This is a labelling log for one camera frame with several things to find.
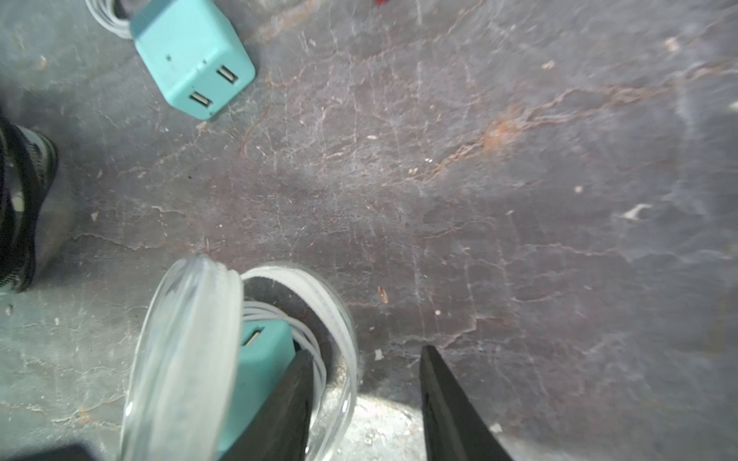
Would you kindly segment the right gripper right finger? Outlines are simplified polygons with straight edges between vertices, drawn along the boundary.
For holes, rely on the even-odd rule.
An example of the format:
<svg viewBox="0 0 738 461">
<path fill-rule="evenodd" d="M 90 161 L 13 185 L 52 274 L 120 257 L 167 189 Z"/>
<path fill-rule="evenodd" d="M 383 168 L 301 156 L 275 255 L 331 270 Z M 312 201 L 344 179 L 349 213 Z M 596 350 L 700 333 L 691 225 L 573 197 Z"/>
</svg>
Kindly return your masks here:
<svg viewBox="0 0 738 461">
<path fill-rule="evenodd" d="M 512 460 L 434 346 L 422 348 L 420 386 L 428 460 Z"/>
</svg>

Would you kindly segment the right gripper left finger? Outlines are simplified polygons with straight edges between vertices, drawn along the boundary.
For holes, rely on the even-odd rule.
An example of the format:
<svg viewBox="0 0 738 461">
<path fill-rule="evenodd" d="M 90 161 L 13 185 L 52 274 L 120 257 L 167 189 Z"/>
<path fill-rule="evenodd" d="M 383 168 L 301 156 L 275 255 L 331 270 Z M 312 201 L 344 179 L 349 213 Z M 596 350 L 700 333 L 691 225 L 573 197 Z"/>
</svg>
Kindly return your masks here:
<svg viewBox="0 0 738 461">
<path fill-rule="evenodd" d="M 254 420 L 222 459 L 305 460 L 314 398 L 313 384 L 312 355 L 307 351 L 299 351 Z"/>
</svg>

